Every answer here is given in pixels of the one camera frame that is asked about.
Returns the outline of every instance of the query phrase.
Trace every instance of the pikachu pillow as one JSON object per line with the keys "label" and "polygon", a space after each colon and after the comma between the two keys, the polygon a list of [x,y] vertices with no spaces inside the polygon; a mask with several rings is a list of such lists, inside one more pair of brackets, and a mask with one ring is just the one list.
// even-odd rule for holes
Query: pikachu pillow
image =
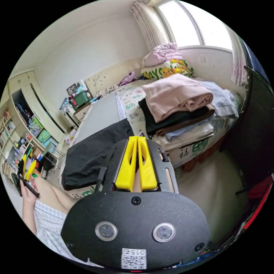
{"label": "pikachu pillow", "polygon": [[187,77],[194,76],[193,68],[185,60],[173,59],[154,67],[144,67],[141,70],[141,74],[143,77],[155,80],[169,77],[174,73],[180,73]]}

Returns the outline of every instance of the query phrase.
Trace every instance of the pink blanket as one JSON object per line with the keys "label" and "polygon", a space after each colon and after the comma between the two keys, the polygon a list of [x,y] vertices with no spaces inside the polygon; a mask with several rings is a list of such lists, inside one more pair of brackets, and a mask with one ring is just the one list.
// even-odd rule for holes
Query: pink blanket
{"label": "pink blanket", "polygon": [[194,111],[210,104],[213,94],[198,81],[176,73],[143,85],[146,103],[158,123],[177,111]]}
{"label": "pink blanket", "polygon": [[177,52],[178,46],[175,43],[166,43],[155,47],[142,60],[143,67],[153,67],[168,60],[183,60],[182,54]]}

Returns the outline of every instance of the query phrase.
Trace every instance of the qr code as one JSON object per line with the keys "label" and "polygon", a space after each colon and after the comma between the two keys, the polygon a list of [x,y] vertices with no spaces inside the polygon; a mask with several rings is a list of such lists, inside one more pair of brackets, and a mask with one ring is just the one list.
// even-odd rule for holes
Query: qr code
{"label": "qr code", "polygon": [[122,249],[122,269],[146,269],[146,250]]}

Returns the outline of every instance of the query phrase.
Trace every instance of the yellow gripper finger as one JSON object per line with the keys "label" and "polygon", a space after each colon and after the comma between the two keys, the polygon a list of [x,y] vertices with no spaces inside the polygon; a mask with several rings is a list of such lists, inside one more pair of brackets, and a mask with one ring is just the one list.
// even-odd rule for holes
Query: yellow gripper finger
{"label": "yellow gripper finger", "polygon": [[153,190],[157,188],[157,179],[154,173],[154,168],[145,137],[138,137],[138,154],[141,191]]}
{"label": "yellow gripper finger", "polygon": [[137,136],[129,137],[124,158],[122,160],[121,167],[115,182],[117,188],[130,190],[130,192],[133,190],[135,178],[137,138]]}
{"label": "yellow gripper finger", "polygon": [[34,160],[32,163],[31,163],[31,166],[29,167],[27,173],[26,173],[26,180],[29,181],[29,177],[30,175],[33,173],[34,169],[36,167],[36,160]]}
{"label": "yellow gripper finger", "polygon": [[24,165],[23,165],[23,174],[22,174],[22,176],[23,176],[23,178],[24,178],[24,176],[25,176],[25,169],[26,169],[26,161],[27,161],[27,156],[26,156],[26,154],[24,154],[24,156],[22,157],[22,160],[23,160],[23,162],[24,162]]}

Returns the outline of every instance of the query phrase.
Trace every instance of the windowsill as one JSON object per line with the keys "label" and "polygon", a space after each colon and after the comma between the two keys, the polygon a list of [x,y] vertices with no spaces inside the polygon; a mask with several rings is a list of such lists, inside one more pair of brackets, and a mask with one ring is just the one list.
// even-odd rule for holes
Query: windowsill
{"label": "windowsill", "polygon": [[179,47],[178,50],[180,50],[180,49],[215,49],[215,50],[219,50],[219,51],[225,51],[228,53],[232,53],[232,50],[230,50],[230,49],[225,49],[225,48],[221,48],[221,47],[213,47],[213,46],[205,46],[205,45]]}

